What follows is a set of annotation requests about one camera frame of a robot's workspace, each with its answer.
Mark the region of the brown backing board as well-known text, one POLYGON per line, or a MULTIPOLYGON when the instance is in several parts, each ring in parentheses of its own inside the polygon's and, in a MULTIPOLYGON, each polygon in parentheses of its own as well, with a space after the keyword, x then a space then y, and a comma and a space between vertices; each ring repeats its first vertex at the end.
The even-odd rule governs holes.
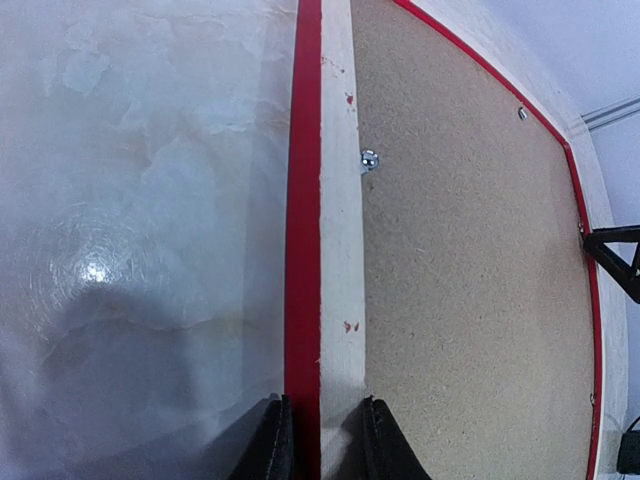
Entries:
POLYGON ((352 3, 369 391, 435 479, 582 479, 588 271, 566 156, 520 101, 391 1, 352 3))

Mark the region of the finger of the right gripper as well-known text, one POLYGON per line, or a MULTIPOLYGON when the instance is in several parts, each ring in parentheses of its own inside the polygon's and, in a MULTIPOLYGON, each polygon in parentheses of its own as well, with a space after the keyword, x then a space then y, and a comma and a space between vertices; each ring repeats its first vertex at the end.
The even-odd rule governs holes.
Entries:
POLYGON ((639 226, 599 228, 582 236, 583 250, 616 281, 624 292, 639 303, 639 226), (631 263, 624 261, 610 247, 610 243, 635 244, 631 263))

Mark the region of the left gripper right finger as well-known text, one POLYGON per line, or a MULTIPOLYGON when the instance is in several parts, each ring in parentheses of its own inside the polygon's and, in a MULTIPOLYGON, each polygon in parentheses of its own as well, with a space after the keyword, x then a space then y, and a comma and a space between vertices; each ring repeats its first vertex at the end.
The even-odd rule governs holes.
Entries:
POLYGON ((384 400, 364 399, 362 426, 368 479, 431 480, 384 400))

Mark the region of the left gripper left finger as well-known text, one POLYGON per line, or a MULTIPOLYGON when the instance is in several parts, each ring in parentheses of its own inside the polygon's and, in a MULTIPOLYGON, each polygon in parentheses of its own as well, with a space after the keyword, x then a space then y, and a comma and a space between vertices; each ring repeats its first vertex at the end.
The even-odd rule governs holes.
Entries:
POLYGON ((229 480, 290 480, 294 476, 294 428, 290 398, 272 400, 229 480))

